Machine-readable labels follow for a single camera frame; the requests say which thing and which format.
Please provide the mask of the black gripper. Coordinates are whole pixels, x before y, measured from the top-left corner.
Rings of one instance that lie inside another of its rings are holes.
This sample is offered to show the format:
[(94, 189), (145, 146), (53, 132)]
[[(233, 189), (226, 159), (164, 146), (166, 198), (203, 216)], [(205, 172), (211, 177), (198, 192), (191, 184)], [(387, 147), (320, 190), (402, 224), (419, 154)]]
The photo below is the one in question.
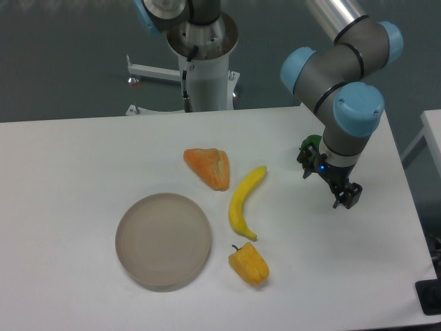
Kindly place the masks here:
[(349, 175), (355, 167), (354, 164), (349, 166), (331, 165), (328, 162), (328, 156), (321, 154), (318, 147), (312, 143), (300, 149), (297, 162), (302, 166), (304, 179), (317, 173), (328, 184), (336, 198), (333, 204), (334, 209), (339, 205), (350, 209), (359, 201), (362, 186), (349, 181)]

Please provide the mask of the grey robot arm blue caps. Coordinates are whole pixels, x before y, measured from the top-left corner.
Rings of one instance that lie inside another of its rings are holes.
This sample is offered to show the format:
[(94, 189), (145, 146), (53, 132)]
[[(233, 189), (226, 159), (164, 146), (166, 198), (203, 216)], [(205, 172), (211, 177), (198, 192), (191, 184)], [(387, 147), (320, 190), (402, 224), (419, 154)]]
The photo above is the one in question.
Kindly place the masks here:
[[(307, 7), (333, 47), (323, 54), (294, 50), (280, 69), (288, 91), (325, 127), (303, 141), (297, 160), (305, 175), (316, 173), (328, 184), (336, 205), (351, 208), (362, 187), (349, 175), (384, 111), (381, 93), (364, 78), (402, 54), (403, 38), (395, 25), (373, 21), (356, 1), (308, 1)], [(165, 33), (178, 57), (184, 110), (232, 109), (229, 55), (238, 28), (221, 3), (135, 1), (134, 8), (149, 33)]]

